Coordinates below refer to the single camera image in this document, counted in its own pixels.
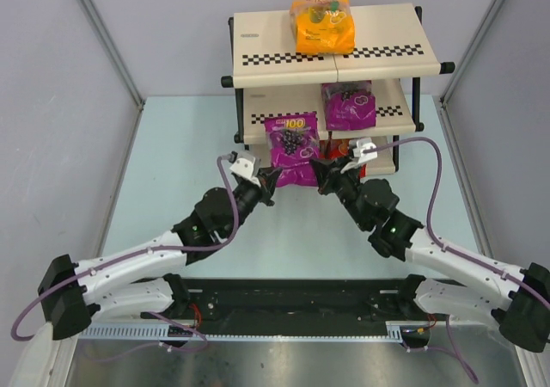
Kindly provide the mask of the red fruit gummy bag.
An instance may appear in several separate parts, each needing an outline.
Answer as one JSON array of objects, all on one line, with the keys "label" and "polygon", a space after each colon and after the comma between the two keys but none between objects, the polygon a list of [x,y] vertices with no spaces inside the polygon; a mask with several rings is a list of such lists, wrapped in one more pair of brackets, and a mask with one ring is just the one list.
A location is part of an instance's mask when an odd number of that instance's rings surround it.
[{"label": "red fruit gummy bag", "polygon": [[320,142],[320,156],[324,159],[336,159],[339,157],[353,157],[350,152],[349,139],[328,139]]}]

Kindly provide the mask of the purple grape gummy bag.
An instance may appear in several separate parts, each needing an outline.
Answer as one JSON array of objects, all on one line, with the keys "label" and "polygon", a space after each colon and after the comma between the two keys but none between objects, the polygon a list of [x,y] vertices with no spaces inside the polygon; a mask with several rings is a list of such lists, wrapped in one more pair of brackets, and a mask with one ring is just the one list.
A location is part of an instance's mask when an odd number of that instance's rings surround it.
[{"label": "purple grape gummy bag", "polygon": [[320,157],[317,117],[313,113],[272,117],[264,122],[271,166],[282,169],[277,187],[317,187],[310,161]]},{"label": "purple grape gummy bag", "polygon": [[370,80],[323,83],[321,98],[329,131],[356,131],[376,125],[376,97]]}]

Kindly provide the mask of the orange mango gummy bag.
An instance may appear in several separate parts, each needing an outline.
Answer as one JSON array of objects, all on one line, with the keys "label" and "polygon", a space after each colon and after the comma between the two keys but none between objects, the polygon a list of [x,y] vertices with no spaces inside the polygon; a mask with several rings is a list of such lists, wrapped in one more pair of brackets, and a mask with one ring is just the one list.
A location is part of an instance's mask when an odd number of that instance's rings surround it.
[{"label": "orange mango gummy bag", "polygon": [[296,51],[302,54],[350,54],[356,29],[349,0],[294,0],[290,6]]}]

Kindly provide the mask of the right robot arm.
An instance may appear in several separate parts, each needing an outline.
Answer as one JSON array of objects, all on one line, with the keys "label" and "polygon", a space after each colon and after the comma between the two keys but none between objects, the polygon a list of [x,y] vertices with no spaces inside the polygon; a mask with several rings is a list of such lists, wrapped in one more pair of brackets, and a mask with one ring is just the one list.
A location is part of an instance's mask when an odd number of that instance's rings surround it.
[{"label": "right robot arm", "polygon": [[371,247],[437,271],[451,285],[413,275],[400,295],[428,314],[482,323],[512,344],[541,353],[549,342],[549,271],[496,261],[458,248],[398,210],[399,198],[384,179],[360,181],[349,160],[311,160],[322,195],[335,194]]}]

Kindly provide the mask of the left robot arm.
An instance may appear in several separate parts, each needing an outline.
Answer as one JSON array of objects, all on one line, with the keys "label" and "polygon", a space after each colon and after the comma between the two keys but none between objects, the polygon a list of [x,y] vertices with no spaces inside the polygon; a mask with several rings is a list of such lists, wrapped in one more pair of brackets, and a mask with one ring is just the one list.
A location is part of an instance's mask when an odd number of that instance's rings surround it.
[{"label": "left robot arm", "polygon": [[38,287],[55,341],[82,333],[98,318],[176,318],[190,303],[180,270],[229,245],[259,204],[273,206],[280,169],[230,167],[236,186],[209,189],[192,212],[160,236],[118,255],[73,261],[54,258]]}]

